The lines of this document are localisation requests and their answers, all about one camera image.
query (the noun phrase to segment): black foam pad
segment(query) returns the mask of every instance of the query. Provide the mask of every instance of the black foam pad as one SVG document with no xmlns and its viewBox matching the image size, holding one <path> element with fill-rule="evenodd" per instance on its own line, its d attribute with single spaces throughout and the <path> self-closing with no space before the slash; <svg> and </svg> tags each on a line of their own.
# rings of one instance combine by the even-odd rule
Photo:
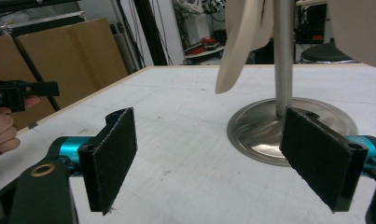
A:
<svg viewBox="0 0 376 224">
<path fill-rule="evenodd" d="M 348 211 L 368 149 L 289 107 L 280 149 L 289 164 L 333 212 Z"/>
</svg>

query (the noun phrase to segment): brown cardboard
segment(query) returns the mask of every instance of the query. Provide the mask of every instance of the brown cardboard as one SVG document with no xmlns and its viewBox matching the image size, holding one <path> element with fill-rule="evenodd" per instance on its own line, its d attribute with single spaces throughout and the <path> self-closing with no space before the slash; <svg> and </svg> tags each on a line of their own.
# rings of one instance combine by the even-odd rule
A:
<svg viewBox="0 0 376 224">
<path fill-rule="evenodd" d="M 16 38 L 38 74 L 57 81 L 64 108 L 128 75 L 106 19 Z"/>
<path fill-rule="evenodd" d="M 13 40 L 7 35 L 0 36 L 0 80 L 36 81 Z M 12 113 L 11 117 L 20 130 L 33 126 L 38 120 L 52 113 L 54 109 L 49 100 L 42 97 L 38 105 L 27 108 L 23 112 Z"/>
</svg>

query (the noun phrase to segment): stool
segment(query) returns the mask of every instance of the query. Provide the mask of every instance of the stool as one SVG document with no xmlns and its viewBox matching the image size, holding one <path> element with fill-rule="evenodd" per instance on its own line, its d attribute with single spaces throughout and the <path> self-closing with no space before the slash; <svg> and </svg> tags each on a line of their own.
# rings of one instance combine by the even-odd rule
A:
<svg viewBox="0 0 376 224">
<path fill-rule="evenodd" d="M 301 63 L 357 63 L 336 48 L 335 43 L 317 45 L 304 50 L 300 57 Z"/>
</svg>

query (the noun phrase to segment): metal base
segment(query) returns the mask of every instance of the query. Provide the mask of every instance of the metal base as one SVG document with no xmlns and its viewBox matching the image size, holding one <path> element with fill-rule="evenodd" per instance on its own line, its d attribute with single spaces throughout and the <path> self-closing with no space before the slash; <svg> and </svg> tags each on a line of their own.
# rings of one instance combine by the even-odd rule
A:
<svg viewBox="0 0 376 224">
<path fill-rule="evenodd" d="M 292 106 L 309 110 L 320 116 L 320 121 L 341 135 L 355 135 L 354 121 L 333 105 L 315 100 L 293 98 Z M 228 137 L 244 155 L 274 165 L 289 163 L 279 149 L 283 118 L 276 115 L 275 99 L 247 105 L 231 117 Z"/>
</svg>

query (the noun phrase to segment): table surface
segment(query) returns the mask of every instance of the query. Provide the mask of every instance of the table surface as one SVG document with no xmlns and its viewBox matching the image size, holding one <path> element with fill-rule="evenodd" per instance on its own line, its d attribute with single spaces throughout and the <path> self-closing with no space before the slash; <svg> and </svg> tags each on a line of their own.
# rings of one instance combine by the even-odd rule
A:
<svg viewBox="0 0 376 224">
<path fill-rule="evenodd" d="M 230 143 L 230 117 L 273 98 L 272 65 L 247 65 L 215 94 L 217 66 L 148 67 L 19 132 L 0 157 L 0 189 L 46 155 L 60 136 L 94 136 L 104 117 L 133 107 L 138 152 L 110 214 L 92 213 L 71 177 L 81 223 L 365 223 L 376 182 L 359 179 L 349 212 L 330 209 L 290 167 L 247 158 Z M 359 134 L 376 136 L 376 68 L 295 65 L 293 95 L 335 105 Z"/>
</svg>

